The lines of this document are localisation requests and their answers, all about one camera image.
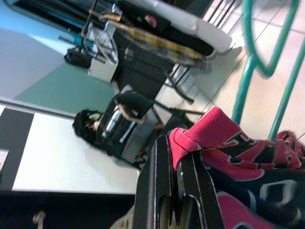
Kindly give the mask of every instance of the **tiled floor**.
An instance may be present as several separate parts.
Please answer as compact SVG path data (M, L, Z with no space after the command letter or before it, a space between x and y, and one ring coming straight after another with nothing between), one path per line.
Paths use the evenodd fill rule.
M204 20L207 21L220 0L215 0L207 11ZM226 5L216 13L224 13L231 0L226 0ZM244 40L242 38L242 6L241 1L236 1L230 10L230 15L221 23L221 28L234 39L234 48L227 54L217 55L211 60L211 68L207 71L192 69L190 77L181 82L183 91L195 99L193 104L188 104L181 99L174 90L163 87L158 99L168 106L181 107L206 111L211 106L217 105L232 115L236 92L239 81L244 71L248 58ZM276 40L280 34L287 12L292 0L256 0L253 10L253 28L255 44L258 52L265 62L271 57ZM294 25L285 44L279 65L272 78L265 79L259 71L255 70L248 91L246 105L241 121L242 129L253 138L265 139L268 137L273 119L281 100L285 85L290 75L295 58L305 37L305 1L300 1ZM211 23L217 23L221 18L214 16ZM297 136L305 132L305 63L302 65L299 77L291 95L280 130L295 130Z

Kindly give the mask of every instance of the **red and black patterned fabric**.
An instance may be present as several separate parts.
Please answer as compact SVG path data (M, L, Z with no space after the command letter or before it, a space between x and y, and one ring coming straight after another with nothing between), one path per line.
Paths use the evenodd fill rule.
M218 107L170 134L173 166L200 152L226 229L305 228L305 147L292 131L254 140Z

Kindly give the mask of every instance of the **teal wall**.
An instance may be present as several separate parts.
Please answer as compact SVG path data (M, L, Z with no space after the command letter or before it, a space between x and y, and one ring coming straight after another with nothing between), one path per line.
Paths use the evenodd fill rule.
M86 108L104 111L114 95L110 83L63 63L15 99L75 114Z

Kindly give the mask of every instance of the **yellow plaid cloth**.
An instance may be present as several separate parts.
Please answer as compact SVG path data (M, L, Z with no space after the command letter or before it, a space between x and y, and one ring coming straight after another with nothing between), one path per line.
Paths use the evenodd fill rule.
M109 22L117 27L125 38L146 51L153 52L184 66L200 69L207 67L206 58L193 49L160 38L135 27L130 27L112 20Z

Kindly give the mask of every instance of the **teal metal frame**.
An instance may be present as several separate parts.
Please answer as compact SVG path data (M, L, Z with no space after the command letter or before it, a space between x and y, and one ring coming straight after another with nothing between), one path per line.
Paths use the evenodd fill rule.
M275 69L278 65L278 61L282 54L285 42L287 40L289 31L291 29L293 20L295 18L295 14L297 12L299 3L300 3L299 0L293 0L291 2L290 11L286 17L286 20L284 22L284 26L282 28L280 36L276 42L271 59L266 66L257 54L257 50L256 50L256 47L254 44L254 39L253 39L253 27L252 27L252 22L251 22L253 0L244 0L243 1L244 38L246 41L246 46L248 48L249 59L247 61L246 67L244 69L243 76L240 80L240 86L239 86L239 89L238 89L238 92L236 95L236 101L235 101L235 104L233 107L232 120L235 121L237 124L240 124L240 121L242 118L244 103L245 103L245 100L247 97L247 92L249 89L249 85L250 85L250 81L251 81L254 69L258 68L263 73L263 75L264 75L263 77L265 77L265 78L270 78L274 74ZM282 96L282 100L280 102L274 122L272 124L271 130L269 133L269 137L268 137L268 140L270 140L270 141L274 141L274 139L276 137L276 134L277 134L280 124L282 122L291 92L293 90L293 87L295 85L302 62L304 60L304 56L305 56L305 38L303 40L301 49L296 58L296 62L294 64L291 74L289 76L286 88L285 88L283 96Z

